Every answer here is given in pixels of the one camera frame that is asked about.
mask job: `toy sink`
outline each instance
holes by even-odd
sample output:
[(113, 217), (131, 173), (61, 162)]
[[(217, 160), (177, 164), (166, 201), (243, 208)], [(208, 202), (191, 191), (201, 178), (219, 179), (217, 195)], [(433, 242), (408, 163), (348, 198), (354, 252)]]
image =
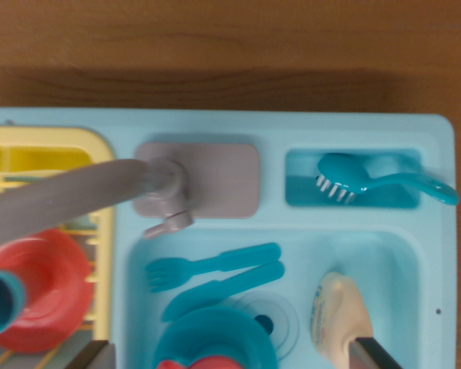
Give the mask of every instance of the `toy sink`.
[[(373, 190), (348, 206), (340, 206), (314, 186), (319, 174), (317, 162), (322, 155), (336, 152), (356, 155), (374, 177), (423, 171), (454, 187), (453, 130), (445, 118), (0, 108), (0, 126), (10, 131), (35, 127), (38, 133), (45, 128), (81, 128), (102, 138), (116, 158), (133, 158), (137, 147), (146, 142), (247, 144), (259, 153), (260, 204), (250, 218), (198, 218), (176, 234), (144, 240), (143, 231), (159, 224), (160, 219), (139, 216), (129, 202), (117, 206), (111, 330), (93, 337), (109, 338), (116, 344), (119, 368), (151, 367), (154, 350), (167, 327), (161, 314), (172, 298), (188, 288), (231, 275), (204, 274), (182, 287), (151, 294), (146, 264), (162, 257), (209, 258), (266, 242), (281, 246), (285, 275), (224, 304), (240, 308), (242, 301), (275, 296), (274, 303), (286, 301), (292, 307), (285, 320), (274, 322), (277, 332), (284, 328), (281, 324), (297, 332), (284, 342), (290, 350), (281, 358), (280, 367), (332, 367), (315, 351), (310, 337), (315, 290), (329, 271), (339, 271), (356, 281), (376, 339), (404, 368), (455, 366), (456, 209), (403, 186)], [(96, 162), (84, 141), (62, 143), (58, 138), (43, 146), (68, 148), (77, 155), (77, 161), (85, 160), (86, 153)], [(41, 155), (23, 156), (18, 165), (28, 170), (71, 168), (67, 159), (62, 161), (63, 167), (50, 168), (58, 159), (40, 161), (35, 157)], [(81, 338), (73, 336), (65, 345), (74, 347), (78, 340)], [(73, 354), (74, 348), (60, 349), (50, 353), (56, 355), (56, 361), (38, 357), (31, 367), (62, 367), (59, 357)], [(3, 363), (3, 368), (13, 367), (11, 359)]]

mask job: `wooden table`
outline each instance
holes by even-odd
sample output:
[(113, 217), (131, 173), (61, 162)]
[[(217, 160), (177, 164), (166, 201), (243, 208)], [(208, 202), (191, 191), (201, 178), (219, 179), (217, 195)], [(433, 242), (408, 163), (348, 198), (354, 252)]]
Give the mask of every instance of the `wooden table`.
[(461, 1), (0, 2), (17, 105), (438, 113), (461, 193)]

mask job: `red plate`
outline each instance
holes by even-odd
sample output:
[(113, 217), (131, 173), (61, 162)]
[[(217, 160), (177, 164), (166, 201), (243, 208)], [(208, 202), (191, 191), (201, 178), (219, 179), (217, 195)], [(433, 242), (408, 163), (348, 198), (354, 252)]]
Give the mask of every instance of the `red plate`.
[(18, 319), (0, 333), (0, 346), (38, 352), (58, 346), (82, 324), (91, 301), (85, 281), (91, 266), (66, 234), (51, 229), (0, 247), (0, 270), (25, 283), (27, 303)]

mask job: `toy kitchen sink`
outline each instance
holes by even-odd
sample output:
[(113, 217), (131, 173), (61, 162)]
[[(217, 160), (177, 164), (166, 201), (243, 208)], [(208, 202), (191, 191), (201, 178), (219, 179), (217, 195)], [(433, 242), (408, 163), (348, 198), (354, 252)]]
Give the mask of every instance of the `toy kitchen sink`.
[[(26, 127), (28, 133), (22, 134)], [(9, 134), (12, 141), (7, 141)], [(178, 151), (183, 146), (199, 149)], [(266, 313), (274, 327), (267, 333), (280, 368), (332, 367), (314, 349), (310, 326), (317, 286), (330, 271), (355, 280), (375, 338), (402, 367), (455, 366), (455, 207), (403, 185), (368, 191), (345, 205), (315, 185), (318, 161), (341, 153), (358, 158), (372, 177), (423, 172), (454, 187), (454, 137), (445, 118), (0, 108), (1, 183), (13, 175), (50, 175), (112, 158), (146, 161), (167, 148), (179, 153), (191, 174), (198, 173), (188, 186), (194, 223), (146, 239), (147, 229), (161, 230), (162, 217), (136, 200), (116, 207), (114, 231), (106, 209), (91, 217), (98, 222), (94, 230), (66, 227), (75, 237), (95, 236), (86, 242), (96, 244), (93, 263), (99, 268), (92, 278), (97, 283), (93, 312), (99, 314), (86, 317), (93, 333), (78, 332), (54, 353), (18, 359), (31, 367), (62, 367), (93, 337), (116, 344), (119, 368), (152, 368), (168, 326), (161, 320), (166, 306), (182, 291), (226, 274), (202, 274), (182, 287), (151, 293), (145, 267), (158, 258), (200, 260), (274, 242), (281, 248), (284, 276), (222, 305), (246, 311), (254, 304), (256, 314), (264, 309), (261, 315)], [(52, 156), (41, 156), (45, 151)], [(3, 169), (14, 155), (15, 164)], [(276, 307), (271, 313), (270, 306)], [(17, 365), (12, 359), (13, 353), (0, 349), (0, 367)]]

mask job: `yellow drying rack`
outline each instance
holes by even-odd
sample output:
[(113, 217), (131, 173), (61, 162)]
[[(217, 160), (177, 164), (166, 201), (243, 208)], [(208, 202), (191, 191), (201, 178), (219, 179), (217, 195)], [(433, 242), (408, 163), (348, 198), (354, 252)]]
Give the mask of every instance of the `yellow drying rack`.
[[(62, 171), (113, 160), (105, 141), (92, 132), (78, 128), (0, 127), (0, 193)], [(94, 230), (60, 226), (71, 236), (87, 236), (95, 246), (93, 272), (88, 281), (95, 283), (93, 308), (85, 316), (82, 330), (92, 330), (96, 340), (108, 340), (111, 318), (111, 265), (114, 210), (106, 208), (89, 214)], [(59, 347), (45, 353), (35, 366), (42, 369), (58, 352)], [(13, 351), (0, 355), (2, 366)]]

